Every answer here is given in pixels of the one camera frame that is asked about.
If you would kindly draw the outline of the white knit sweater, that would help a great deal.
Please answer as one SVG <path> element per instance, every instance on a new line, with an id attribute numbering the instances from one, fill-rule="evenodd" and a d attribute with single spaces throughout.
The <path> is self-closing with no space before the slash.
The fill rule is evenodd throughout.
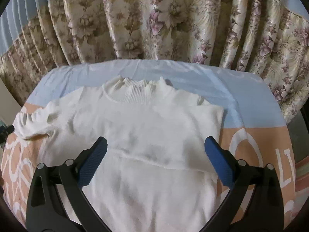
<path id="1" fill-rule="evenodd" d="M 224 110 L 164 79 L 116 77 L 80 87 L 14 120 L 19 138 L 47 135 L 38 161 L 60 165 L 99 137 L 107 154 L 84 193 L 112 231 L 199 231 L 216 206 L 204 141 Z"/>

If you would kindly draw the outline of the grey leaning board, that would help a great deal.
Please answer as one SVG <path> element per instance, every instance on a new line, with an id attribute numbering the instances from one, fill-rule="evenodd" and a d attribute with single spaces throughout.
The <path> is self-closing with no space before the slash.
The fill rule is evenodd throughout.
<path id="1" fill-rule="evenodd" d="M 13 123 L 16 114 L 20 112 L 21 106 L 10 94 L 2 80 L 0 80 L 0 115 L 1 121 L 6 125 Z"/>

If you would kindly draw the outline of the orange white blue bedsheet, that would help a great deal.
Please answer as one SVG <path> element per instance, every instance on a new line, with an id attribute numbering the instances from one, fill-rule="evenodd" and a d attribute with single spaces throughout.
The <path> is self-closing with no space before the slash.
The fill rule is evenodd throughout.
<path id="1" fill-rule="evenodd" d="M 162 78 L 174 89 L 199 95 L 221 106 L 224 110 L 221 132 L 219 138 L 214 139 L 236 160 L 242 159 L 256 167 L 274 166 L 283 197 L 282 231 L 301 230 L 308 217 L 308 207 L 295 212 L 295 159 L 289 130 L 279 104 L 256 75 L 171 60 L 113 60 L 67 66 L 45 75 L 17 114 L 31 114 L 80 87 L 99 87 L 116 77 L 134 81 Z M 41 163 L 39 151 L 47 139 L 47 135 L 22 139 L 15 130 L 7 137 L 1 163 L 1 231 L 28 231 L 28 194 L 36 167 Z M 58 185 L 57 189 L 70 220 L 78 223 L 63 186 Z M 233 222 L 243 217 L 253 190 L 254 186 L 250 185 Z M 217 175 L 213 215 L 228 192 L 229 188 L 223 186 Z"/>

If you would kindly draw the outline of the floral blue curtain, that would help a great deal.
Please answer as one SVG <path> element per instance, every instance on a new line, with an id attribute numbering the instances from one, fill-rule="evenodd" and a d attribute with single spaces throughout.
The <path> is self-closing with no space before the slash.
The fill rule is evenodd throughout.
<path id="1" fill-rule="evenodd" d="M 167 59 L 250 72 L 286 122 L 308 100 L 308 12 L 300 0 L 9 0 L 1 80 L 23 105 L 61 66 Z"/>

